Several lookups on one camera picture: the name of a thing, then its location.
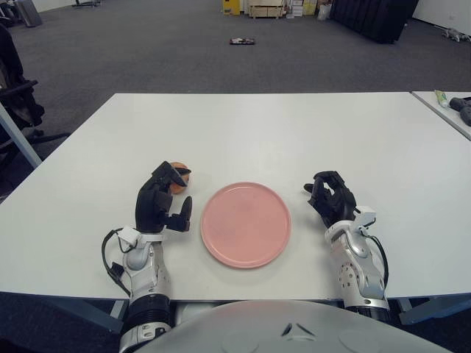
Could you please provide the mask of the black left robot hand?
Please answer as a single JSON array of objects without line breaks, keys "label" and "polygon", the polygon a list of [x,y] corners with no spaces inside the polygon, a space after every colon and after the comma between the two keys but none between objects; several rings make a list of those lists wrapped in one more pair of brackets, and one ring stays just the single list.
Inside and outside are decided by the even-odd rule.
[{"label": "black left robot hand", "polygon": [[187,196],[179,213],[169,214],[173,193],[171,185],[182,188],[188,186],[191,170],[186,167],[174,167],[163,161],[144,183],[138,192],[135,206],[135,228],[146,234],[158,234],[164,228],[177,232],[187,232],[190,228],[192,198]]}]

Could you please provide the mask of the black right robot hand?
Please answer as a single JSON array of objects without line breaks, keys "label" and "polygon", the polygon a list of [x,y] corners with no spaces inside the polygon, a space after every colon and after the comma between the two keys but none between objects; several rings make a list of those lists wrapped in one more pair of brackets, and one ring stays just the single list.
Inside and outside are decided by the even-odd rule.
[{"label": "black right robot hand", "polygon": [[310,193],[308,203],[327,228],[339,221],[355,220],[355,197],[337,171],[321,171],[314,175],[313,183],[303,188]]}]

